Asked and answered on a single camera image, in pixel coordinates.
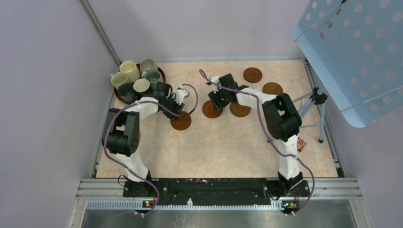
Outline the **brown wooden coaster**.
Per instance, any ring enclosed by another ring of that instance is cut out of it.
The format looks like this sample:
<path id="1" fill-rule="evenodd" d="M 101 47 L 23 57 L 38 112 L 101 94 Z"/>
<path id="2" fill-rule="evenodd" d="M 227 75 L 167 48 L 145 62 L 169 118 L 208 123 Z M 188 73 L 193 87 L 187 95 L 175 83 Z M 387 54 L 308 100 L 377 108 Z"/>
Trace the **brown wooden coaster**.
<path id="1" fill-rule="evenodd" d="M 269 95 L 280 95 L 283 93 L 283 88 L 278 83 L 268 82 L 263 86 L 262 92 Z"/>
<path id="2" fill-rule="evenodd" d="M 255 67 L 248 67 L 243 72 L 243 78 L 250 83 L 257 83 L 262 79 L 262 72 Z"/>
<path id="3" fill-rule="evenodd" d="M 213 102 L 211 100 L 206 101 L 202 106 L 203 114 L 210 119 L 218 118 L 222 114 L 222 110 L 218 110 L 215 108 Z"/>
<path id="4" fill-rule="evenodd" d="M 181 111 L 180 116 L 180 118 L 170 121 L 171 127 L 177 131 L 188 129 L 192 123 L 192 118 L 188 115 L 187 112 Z"/>
<path id="5" fill-rule="evenodd" d="M 237 103 L 230 104 L 230 112 L 236 117 L 246 117 L 249 115 L 251 108 Z"/>

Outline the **small white cup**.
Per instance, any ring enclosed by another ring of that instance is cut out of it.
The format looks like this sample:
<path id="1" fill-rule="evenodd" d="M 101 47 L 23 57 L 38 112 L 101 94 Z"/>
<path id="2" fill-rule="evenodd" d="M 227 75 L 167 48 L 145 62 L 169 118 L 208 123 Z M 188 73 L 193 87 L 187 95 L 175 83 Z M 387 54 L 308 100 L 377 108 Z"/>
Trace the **small white cup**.
<path id="1" fill-rule="evenodd" d="M 141 78 L 134 82 L 133 89 L 138 93 L 147 93 L 150 91 L 151 85 L 147 79 Z"/>

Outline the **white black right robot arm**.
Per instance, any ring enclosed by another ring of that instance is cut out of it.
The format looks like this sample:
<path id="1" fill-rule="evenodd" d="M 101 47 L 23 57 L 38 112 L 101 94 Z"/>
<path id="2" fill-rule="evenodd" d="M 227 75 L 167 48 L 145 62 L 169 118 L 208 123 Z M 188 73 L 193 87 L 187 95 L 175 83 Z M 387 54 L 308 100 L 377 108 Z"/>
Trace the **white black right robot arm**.
<path id="1" fill-rule="evenodd" d="M 200 74 L 213 86 L 208 97 L 217 110 L 234 103 L 258 111 L 263 132 L 280 156 L 279 191 L 285 196 L 291 196 L 303 181 L 297 150 L 302 119 L 289 95 L 268 95 L 246 85 L 238 86 L 231 74 L 207 77 L 202 70 Z"/>

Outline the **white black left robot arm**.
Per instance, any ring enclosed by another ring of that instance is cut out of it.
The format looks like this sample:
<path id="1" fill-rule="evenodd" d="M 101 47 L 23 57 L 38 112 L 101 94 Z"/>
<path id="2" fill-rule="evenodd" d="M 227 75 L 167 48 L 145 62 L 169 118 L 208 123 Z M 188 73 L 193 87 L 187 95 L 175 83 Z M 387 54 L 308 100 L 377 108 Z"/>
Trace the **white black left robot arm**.
<path id="1" fill-rule="evenodd" d="M 184 100 L 189 96 L 182 85 L 175 91 L 167 83 L 157 83 L 156 90 L 147 92 L 122 109 L 111 108 L 107 113 L 102 146 L 106 157 L 122 166 L 126 172 L 125 197 L 146 197 L 157 194 L 151 173 L 139 152 L 140 122 L 162 112 L 170 120 L 180 117 Z"/>

